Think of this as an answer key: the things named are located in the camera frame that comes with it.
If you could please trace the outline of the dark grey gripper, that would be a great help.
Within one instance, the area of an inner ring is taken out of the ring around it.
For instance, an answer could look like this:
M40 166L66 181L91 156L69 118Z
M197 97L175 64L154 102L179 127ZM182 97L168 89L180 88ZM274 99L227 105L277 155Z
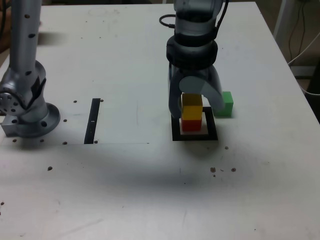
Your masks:
M182 116L181 95L204 96L213 111L224 109L224 99L218 72L214 66L202 70L186 70L169 64L168 68L168 108L175 119Z

